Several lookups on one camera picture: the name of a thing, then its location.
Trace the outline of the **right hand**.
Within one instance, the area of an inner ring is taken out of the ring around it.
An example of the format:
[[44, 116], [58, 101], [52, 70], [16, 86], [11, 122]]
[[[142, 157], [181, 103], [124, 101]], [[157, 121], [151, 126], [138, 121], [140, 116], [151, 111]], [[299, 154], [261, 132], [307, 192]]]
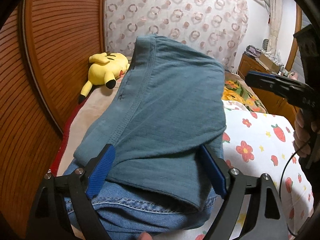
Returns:
[[311, 154], [311, 148], [308, 145], [308, 141], [311, 138], [311, 133], [305, 129], [305, 118], [301, 110], [296, 114], [295, 119], [295, 131], [293, 133], [294, 142], [293, 146], [298, 156], [306, 158]]

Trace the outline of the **left hand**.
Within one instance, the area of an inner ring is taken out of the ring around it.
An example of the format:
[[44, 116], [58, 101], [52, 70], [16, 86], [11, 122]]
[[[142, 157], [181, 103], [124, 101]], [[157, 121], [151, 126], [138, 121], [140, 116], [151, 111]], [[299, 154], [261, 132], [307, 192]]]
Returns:
[[147, 232], [141, 233], [137, 239], [138, 240], [153, 240], [152, 236]]

